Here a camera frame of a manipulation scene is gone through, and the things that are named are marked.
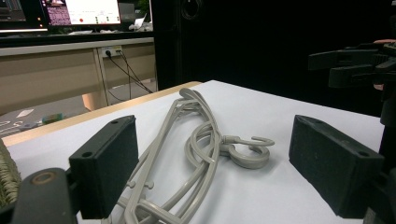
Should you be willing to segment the green woven basket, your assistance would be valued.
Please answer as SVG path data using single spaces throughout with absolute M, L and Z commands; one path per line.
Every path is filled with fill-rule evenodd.
M 20 185 L 21 174 L 17 164 L 0 139 L 0 208 L 17 200 Z

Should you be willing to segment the black curtain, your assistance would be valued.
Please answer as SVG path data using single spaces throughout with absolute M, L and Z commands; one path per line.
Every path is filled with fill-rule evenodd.
M 150 0 L 157 78 L 165 89 L 218 80 L 371 116 L 372 87 L 334 89 L 312 53 L 391 36 L 392 0 Z

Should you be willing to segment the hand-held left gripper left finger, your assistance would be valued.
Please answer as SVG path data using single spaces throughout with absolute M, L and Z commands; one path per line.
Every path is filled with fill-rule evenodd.
M 135 117 L 111 120 L 69 157 L 84 219 L 107 218 L 138 164 Z

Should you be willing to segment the white table mat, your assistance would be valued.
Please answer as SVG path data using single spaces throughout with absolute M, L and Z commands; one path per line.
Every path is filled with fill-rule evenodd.
M 249 170 L 219 157 L 213 182 L 190 224 L 362 224 L 343 219 L 289 162 L 293 119 L 305 115 L 327 122 L 371 149 L 378 149 L 383 127 L 375 117 L 313 105 L 235 85 L 193 84 L 209 104 L 224 135 L 262 136 L 275 141 L 268 164 Z M 163 123 L 176 89 L 98 109 L 5 138 L 22 176 L 68 168 L 68 158 L 109 121 L 133 115 L 138 147 L 145 150 Z

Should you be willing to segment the white power socket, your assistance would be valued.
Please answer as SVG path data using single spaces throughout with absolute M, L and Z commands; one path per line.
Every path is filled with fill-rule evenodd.
M 120 56 L 122 47 L 121 46 L 102 47 L 101 51 L 102 51 L 103 58 L 108 58 L 109 56 L 117 57 L 117 56 Z

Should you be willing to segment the dark computer monitor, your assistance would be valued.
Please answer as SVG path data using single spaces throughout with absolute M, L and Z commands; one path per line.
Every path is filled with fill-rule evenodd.
M 0 33 L 40 29 L 39 0 L 0 0 Z

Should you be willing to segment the green plastic item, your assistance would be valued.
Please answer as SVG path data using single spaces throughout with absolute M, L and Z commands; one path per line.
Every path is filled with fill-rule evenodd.
M 41 122 L 43 125 L 47 125 L 47 124 L 51 124 L 53 122 L 57 122 L 64 119 L 64 114 L 63 113 L 57 113 L 57 114 L 51 114 L 51 115 L 47 115 L 44 116 L 41 119 Z

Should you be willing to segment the bright computer monitor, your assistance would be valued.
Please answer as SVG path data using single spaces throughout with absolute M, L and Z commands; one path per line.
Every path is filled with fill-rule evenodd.
M 120 24 L 118 0 L 41 0 L 50 26 Z

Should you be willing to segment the grey plastic item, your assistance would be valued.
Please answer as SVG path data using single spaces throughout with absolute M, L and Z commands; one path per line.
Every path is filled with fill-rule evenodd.
M 19 130 L 20 130 L 20 132 L 25 132 L 25 131 L 28 131 L 28 130 L 32 130 L 32 129 L 38 127 L 38 126 L 39 126 L 39 124 L 36 123 L 36 122 L 25 123 L 25 124 L 23 124 L 22 126 L 19 127 Z

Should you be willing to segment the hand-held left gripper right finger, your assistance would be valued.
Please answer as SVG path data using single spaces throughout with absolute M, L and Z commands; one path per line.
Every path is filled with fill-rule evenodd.
M 368 184 L 385 158 L 328 123 L 294 117 L 290 163 L 316 189 L 333 212 L 362 218 L 368 207 Z

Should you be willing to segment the white crumpled paper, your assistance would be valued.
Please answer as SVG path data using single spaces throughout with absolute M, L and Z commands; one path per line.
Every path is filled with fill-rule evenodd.
M 136 19 L 134 24 L 131 24 L 128 27 L 128 30 L 134 32 L 152 32 L 152 21 L 147 21 L 146 16 L 144 16 L 143 18 Z

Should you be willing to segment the beige desk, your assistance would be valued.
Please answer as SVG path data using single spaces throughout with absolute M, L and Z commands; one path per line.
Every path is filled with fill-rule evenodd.
M 102 47 L 121 46 L 103 58 Z M 131 65 L 143 80 L 156 77 L 151 37 L 0 49 L 0 115 L 80 96 L 89 110 L 109 105 L 107 90 L 128 82 Z

